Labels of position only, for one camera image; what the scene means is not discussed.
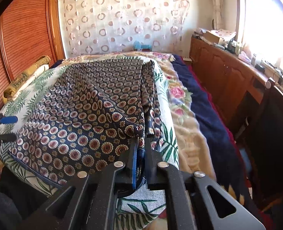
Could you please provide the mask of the white circle-patterned curtain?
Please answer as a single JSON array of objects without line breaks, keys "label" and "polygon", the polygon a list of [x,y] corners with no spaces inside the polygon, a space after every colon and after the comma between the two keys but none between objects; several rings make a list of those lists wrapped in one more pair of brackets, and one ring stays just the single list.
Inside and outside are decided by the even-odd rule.
[{"label": "white circle-patterned curtain", "polygon": [[67,57],[130,51],[184,51],[189,0],[59,0]]}]

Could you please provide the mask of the floral bedspread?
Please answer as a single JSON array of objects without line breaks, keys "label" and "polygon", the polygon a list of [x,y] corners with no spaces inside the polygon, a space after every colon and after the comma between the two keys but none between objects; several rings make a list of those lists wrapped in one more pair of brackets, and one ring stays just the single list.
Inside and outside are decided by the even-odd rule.
[{"label": "floral bedspread", "polygon": [[190,109],[192,93],[179,80],[173,68],[175,57],[171,53],[126,52],[104,55],[86,55],[65,59],[63,66],[74,63],[85,63],[95,60],[115,58],[138,58],[144,62],[154,62],[154,80],[161,106],[163,160],[173,164],[181,171],[193,173],[202,171],[215,179],[213,163],[205,136],[201,133],[200,124],[195,113]]}]

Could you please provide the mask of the yellow green pillow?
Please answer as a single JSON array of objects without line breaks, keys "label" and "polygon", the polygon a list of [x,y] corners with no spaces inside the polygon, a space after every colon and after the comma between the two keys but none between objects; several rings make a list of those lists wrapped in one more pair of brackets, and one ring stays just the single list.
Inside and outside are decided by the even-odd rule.
[{"label": "yellow green pillow", "polygon": [[42,56],[29,68],[22,71],[3,91],[2,100],[4,104],[14,101],[37,77],[47,71],[50,61],[49,56]]}]

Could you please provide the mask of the wooden louvered wardrobe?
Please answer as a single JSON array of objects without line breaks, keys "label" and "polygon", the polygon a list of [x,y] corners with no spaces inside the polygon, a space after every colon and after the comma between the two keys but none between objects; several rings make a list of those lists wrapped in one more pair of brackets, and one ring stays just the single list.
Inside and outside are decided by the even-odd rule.
[{"label": "wooden louvered wardrobe", "polygon": [[14,0],[0,16],[0,109],[5,88],[41,56],[65,57],[57,0]]}]

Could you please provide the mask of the long wooden sideboard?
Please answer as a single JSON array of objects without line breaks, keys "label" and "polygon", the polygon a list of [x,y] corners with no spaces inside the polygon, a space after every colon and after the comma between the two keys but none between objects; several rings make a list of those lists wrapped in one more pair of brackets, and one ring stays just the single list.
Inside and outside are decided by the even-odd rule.
[{"label": "long wooden sideboard", "polygon": [[192,70],[225,125],[236,133],[258,109],[268,77],[251,65],[200,39],[191,37]]}]

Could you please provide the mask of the cardboard box on sideboard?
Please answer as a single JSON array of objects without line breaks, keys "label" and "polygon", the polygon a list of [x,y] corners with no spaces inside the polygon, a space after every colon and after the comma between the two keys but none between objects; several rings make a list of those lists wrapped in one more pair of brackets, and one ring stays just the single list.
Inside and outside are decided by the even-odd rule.
[{"label": "cardboard box on sideboard", "polygon": [[223,45],[224,43],[228,43],[235,36],[236,36],[236,32],[223,30],[223,29],[206,31],[206,33],[203,34],[203,38],[206,39],[208,42],[212,44],[216,43],[220,45]]}]

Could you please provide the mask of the light blue object behind bed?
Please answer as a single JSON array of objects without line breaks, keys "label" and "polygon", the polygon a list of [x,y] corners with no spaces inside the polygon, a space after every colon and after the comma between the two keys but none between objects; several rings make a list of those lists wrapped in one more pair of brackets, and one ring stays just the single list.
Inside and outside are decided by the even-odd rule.
[{"label": "light blue object behind bed", "polygon": [[139,41],[135,41],[133,44],[133,51],[141,51],[141,52],[151,52],[152,45],[143,44]]}]

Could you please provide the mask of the navy patterned silk scarf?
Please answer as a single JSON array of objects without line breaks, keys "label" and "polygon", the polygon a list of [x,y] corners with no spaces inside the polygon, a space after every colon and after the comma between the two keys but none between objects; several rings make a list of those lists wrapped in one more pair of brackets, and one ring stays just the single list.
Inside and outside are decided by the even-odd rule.
[{"label": "navy patterned silk scarf", "polygon": [[17,133],[10,155],[47,183],[102,171],[138,140],[140,179],[145,139],[162,146],[154,62],[137,58],[75,63],[41,98]]}]

